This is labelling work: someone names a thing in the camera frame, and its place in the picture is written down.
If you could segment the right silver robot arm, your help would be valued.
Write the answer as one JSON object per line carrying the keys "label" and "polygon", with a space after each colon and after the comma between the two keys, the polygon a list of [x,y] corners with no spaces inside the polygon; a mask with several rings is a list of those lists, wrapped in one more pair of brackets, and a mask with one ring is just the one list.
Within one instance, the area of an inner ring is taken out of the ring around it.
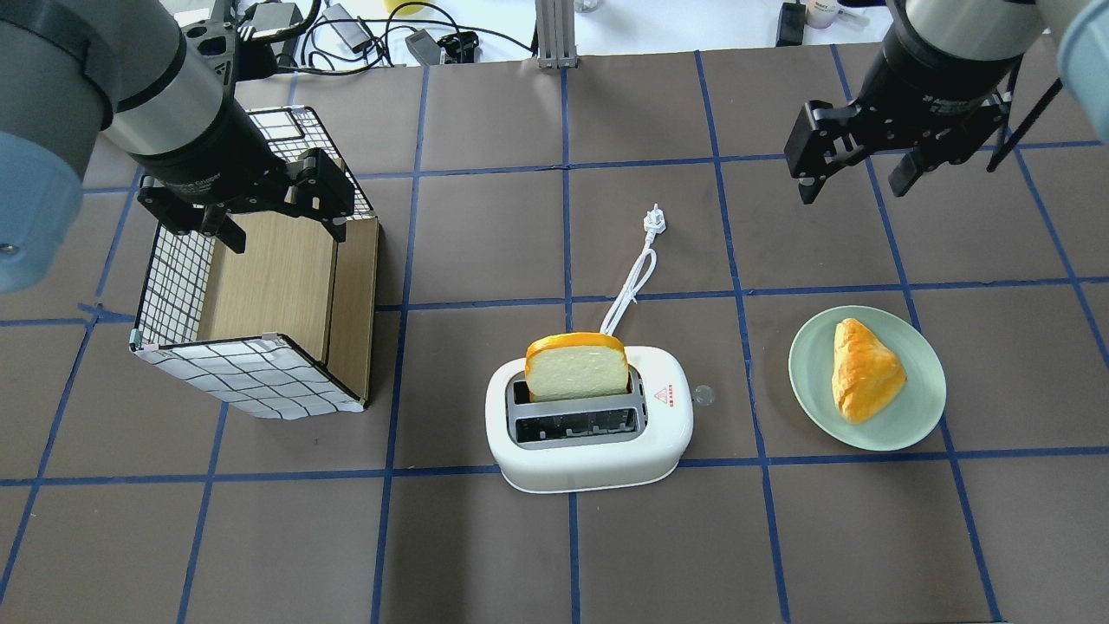
{"label": "right silver robot arm", "polygon": [[902,150],[892,193],[924,174],[960,165],[1008,122],[1015,76],[1042,31],[1056,40],[1058,80],[1106,139],[1105,1],[892,1],[892,25],[844,108],[801,108],[784,157],[801,202],[820,197],[832,175],[875,153]]}

